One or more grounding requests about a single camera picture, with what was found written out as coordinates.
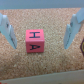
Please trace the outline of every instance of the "pink block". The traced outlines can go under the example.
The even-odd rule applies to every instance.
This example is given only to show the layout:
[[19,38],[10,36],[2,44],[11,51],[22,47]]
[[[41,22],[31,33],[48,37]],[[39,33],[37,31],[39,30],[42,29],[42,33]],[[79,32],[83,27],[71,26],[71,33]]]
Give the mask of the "pink block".
[[26,51],[44,52],[44,32],[43,29],[26,30]]

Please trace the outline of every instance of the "red cube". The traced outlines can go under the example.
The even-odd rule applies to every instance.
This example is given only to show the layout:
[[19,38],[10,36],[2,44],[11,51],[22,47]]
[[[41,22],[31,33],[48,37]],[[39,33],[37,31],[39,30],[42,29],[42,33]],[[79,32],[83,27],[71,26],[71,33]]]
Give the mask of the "red cube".
[[44,32],[43,29],[26,30],[26,51],[31,52],[44,52]]

